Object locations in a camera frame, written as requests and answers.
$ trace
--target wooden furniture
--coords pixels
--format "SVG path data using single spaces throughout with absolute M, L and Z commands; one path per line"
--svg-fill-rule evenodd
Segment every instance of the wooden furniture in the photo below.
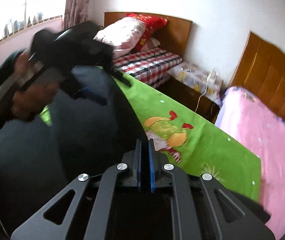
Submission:
M 275 45 L 251 32 L 230 85 L 254 93 L 285 120 L 285 54 Z
M 105 12 L 104 26 L 106 27 L 126 17 L 127 13 L 128 12 Z M 192 21 L 161 14 L 134 13 L 166 18 L 168 20 L 167 25 L 157 30 L 152 36 L 159 40 L 162 49 L 178 54 L 181 57 L 184 55 Z M 192 111 L 196 110 L 200 94 L 174 78 L 171 77 L 166 83 L 161 85 L 158 90 Z M 211 121 L 218 111 L 219 107 L 208 98 L 202 97 L 200 99 L 197 113 L 202 117 Z
M 104 26 L 106 27 L 126 17 L 127 13 L 129 12 L 105 12 Z M 167 19 L 168 22 L 166 26 L 157 30 L 152 36 L 159 40 L 162 49 L 175 53 L 181 57 L 184 55 L 192 21 L 154 13 L 133 13 Z
M 170 77 L 170 79 L 162 84 L 158 90 L 181 103 L 185 107 L 188 107 L 190 110 L 196 111 L 198 100 L 201 94 L 186 86 L 185 84 L 179 82 L 175 78 Z M 197 114 L 201 115 L 208 121 L 213 122 L 214 117 L 218 114 L 218 112 L 219 106 L 217 106 L 207 97 L 201 97 L 196 112 Z

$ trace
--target pink curtain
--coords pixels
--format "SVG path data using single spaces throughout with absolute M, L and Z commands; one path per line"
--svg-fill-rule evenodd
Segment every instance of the pink curtain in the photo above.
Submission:
M 87 20 L 90 0 L 66 0 L 64 29 Z

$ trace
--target metal screw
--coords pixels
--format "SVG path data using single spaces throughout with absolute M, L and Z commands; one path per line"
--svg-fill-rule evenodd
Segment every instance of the metal screw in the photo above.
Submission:
M 127 164 L 126 163 L 119 163 L 118 165 L 117 165 L 117 169 L 118 170 L 125 170 L 126 168 L 127 168 L 128 166 L 127 166 Z
M 211 174 L 209 174 L 209 173 L 204 173 L 204 174 L 203 174 L 203 179 L 204 179 L 204 180 L 211 180 L 211 179 L 212 179 L 212 176 L 211 176 Z
M 173 170 L 174 166 L 170 163 L 167 163 L 164 165 L 164 169 L 167 170 L 167 171 L 171 171 Z
M 79 180 L 79 181 L 86 181 L 86 180 L 88 180 L 88 179 L 89 179 L 89 175 L 86 174 L 86 173 L 80 174 L 80 175 L 78 176 L 78 180 Z

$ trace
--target pink blanket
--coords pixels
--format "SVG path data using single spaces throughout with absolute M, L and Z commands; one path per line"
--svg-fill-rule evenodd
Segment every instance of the pink blanket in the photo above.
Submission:
M 285 233 L 285 123 L 242 88 L 226 92 L 216 126 L 261 159 L 259 202 L 271 214 L 266 224 L 280 239 Z

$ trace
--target wooden headboard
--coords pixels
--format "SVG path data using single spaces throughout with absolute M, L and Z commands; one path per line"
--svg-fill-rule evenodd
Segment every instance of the wooden headboard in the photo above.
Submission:
M 275 45 L 251 32 L 231 86 L 254 93 L 285 120 L 285 54 Z
M 104 26 L 108 26 L 127 16 L 128 12 L 105 12 Z M 137 14 L 166 18 L 168 23 L 165 27 L 157 30 L 152 36 L 159 40 L 161 48 L 169 52 L 183 56 L 186 50 L 192 21 L 153 13 Z

